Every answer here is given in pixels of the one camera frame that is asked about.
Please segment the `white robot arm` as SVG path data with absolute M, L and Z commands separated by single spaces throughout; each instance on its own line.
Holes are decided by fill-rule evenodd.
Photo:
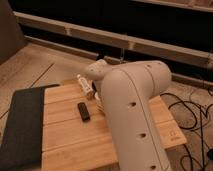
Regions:
M 171 82 L 168 66 L 161 61 L 110 65 L 98 60 L 85 75 L 101 99 L 121 171 L 172 171 L 149 107 L 149 100 Z

